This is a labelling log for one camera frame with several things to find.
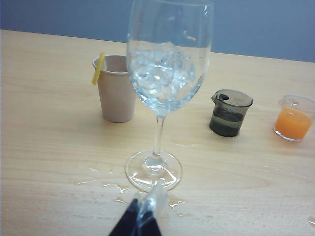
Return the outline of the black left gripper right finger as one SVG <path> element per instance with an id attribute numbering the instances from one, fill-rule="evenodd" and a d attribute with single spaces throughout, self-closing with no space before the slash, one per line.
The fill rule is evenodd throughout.
<path id="1" fill-rule="evenodd" d="M 168 205 L 168 194 L 158 181 L 152 190 L 141 200 L 137 215 L 138 236 L 161 236 L 157 217 Z"/>

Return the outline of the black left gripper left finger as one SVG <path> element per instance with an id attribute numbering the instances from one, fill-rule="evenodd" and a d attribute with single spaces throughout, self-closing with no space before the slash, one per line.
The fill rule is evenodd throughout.
<path id="1" fill-rule="evenodd" d="M 135 236 L 137 235 L 137 217 L 139 213 L 138 199 L 132 200 L 126 211 L 115 225 L 109 236 Z"/>

